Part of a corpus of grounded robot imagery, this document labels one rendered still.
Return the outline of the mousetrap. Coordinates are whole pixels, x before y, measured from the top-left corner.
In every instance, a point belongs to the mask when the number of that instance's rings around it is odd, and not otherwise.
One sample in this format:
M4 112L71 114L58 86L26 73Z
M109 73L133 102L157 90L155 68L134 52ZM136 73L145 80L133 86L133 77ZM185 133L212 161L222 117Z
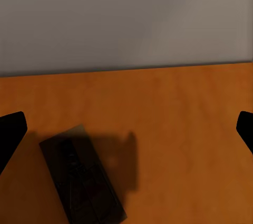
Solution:
M128 218L83 124L40 147L69 224L120 224Z

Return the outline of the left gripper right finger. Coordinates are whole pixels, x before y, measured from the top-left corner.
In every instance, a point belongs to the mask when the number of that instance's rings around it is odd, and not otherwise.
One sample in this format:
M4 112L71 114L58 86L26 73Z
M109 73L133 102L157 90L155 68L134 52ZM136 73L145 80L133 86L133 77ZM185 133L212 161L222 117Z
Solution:
M253 153L253 113L241 111L236 130Z

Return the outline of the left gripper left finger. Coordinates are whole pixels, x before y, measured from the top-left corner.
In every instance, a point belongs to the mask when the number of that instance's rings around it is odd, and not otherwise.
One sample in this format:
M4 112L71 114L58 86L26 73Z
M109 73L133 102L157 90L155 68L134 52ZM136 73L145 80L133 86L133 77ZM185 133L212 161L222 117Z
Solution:
M27 132L23 111L0 117L0 174Z

